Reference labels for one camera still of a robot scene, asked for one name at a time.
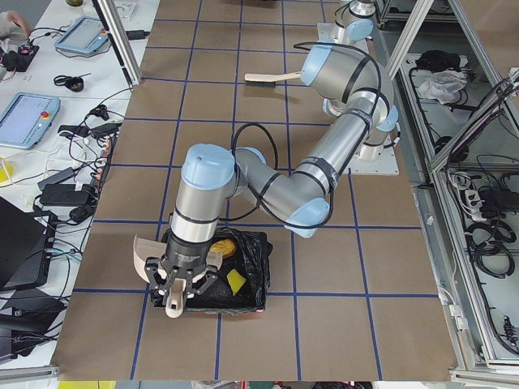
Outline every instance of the person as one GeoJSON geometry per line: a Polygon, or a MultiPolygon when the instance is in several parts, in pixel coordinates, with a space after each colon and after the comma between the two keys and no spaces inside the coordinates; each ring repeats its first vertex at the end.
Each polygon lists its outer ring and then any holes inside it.
{"type": "Polygon", "coordinates": [[[29,38],[32,29],[22,15],[13,10],[0,13],[0,47],[4,52],[9,50],[9,40],[6,38],[18,28],[29,38]]]}

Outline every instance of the blue joint cap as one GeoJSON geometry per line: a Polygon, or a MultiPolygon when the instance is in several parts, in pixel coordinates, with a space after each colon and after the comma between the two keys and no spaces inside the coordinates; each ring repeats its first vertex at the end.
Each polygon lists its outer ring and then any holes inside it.
{"type": "Polygon", "coordinates": [[[352,41],[366,39],[373,31],[373,21],[370,19],[360,19],[353,22],[346,28],[346,35],[352,41]]]}
{"type": "Polygon", "coordinates": [[[397,107],[393,106],[389,110],[386,120],[381,122],[376,128],[378,128],[379,130],[381,130],[383,132],[389,132],[393,128],[395,128],[395,126],[397,125],[397,122],[398,122],[398,109],[397,109],[397,107]]]}
{"type": "MultiPolygon", "coordinates": [[[[316,198],[310,200],[308,203],[302,205],[290,215],[287,223],[296,225],[314,225],[319,224],[324,220],[328,211],[330,210],[330,204],[323,198],[316,198]]],[[[317,229],[298,229],[297,227],[285,226],[286,229],[294,231],[300,237],[313,237],[317,229]]]]}
{"type": "Polygon", "coordinates": [[[191,146],[182,165],[182,180],[200,190],[221,188],[229,183],[233,175],[233,155],[216,144],[191,146]]]}
{"type": "MultiPolygon", "coordinates": [[[[330,43],[332,41],[319,39],[318,42],[330,43]]],[[[301,69],[301,81],[305,85],[309,87],[314,82],[315,77],[319,74],[331,51],[332,46],[314,45],[311,48],[301,69]]]]}
{"type": "Polygon", "coordinates": [[[256,156],[259,158],[259,160],[261,160],[263,165],[267,164],[267,160],[265,160],[265,157],[263,156],[263,154],[261,154],[261,151],[258,150],[257,148],[253,148],[253,147],[236,147],[236,150],[248,150],[249,152],[253,152],[253,153],[256,154],[256,156]]]}

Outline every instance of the yellow sticky note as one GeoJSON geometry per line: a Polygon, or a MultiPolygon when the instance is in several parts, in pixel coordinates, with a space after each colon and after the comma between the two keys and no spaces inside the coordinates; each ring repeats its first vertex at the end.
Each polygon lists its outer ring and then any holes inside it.
{"type": "Polygon", "coordinates": [[[229,286],[233,290],[233,296],[236,296],[236,294],[245,284],[245,281],[245,278],[240,273],[238,273],[236,269],[233,269],[227,273],[227,282],[229,282],[229,286]]]}

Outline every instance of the person's hand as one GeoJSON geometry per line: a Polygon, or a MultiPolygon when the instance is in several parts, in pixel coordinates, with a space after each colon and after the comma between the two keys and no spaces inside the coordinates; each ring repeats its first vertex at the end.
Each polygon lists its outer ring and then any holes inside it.
{"type": "Polygon", "coordinates": [[[16,11],[8,11],[7,20],[22,28],[22,30],[24,30],[25,32],[25,35],[27,35],[27,38],[29,38],[29,36],[31,35],[32,28],[22,15],[20,15],[16,11]]]}

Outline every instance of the brush bristles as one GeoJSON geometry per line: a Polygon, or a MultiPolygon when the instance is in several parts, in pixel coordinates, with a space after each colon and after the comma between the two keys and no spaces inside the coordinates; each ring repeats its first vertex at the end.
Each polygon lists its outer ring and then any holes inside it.
{"type": "Polygon", "coordinates": [[[261,87],[261,88],[275,88],[275,81],[250,81],[248,79],[245,80],[245,85],[248,87],[261,87]]]}

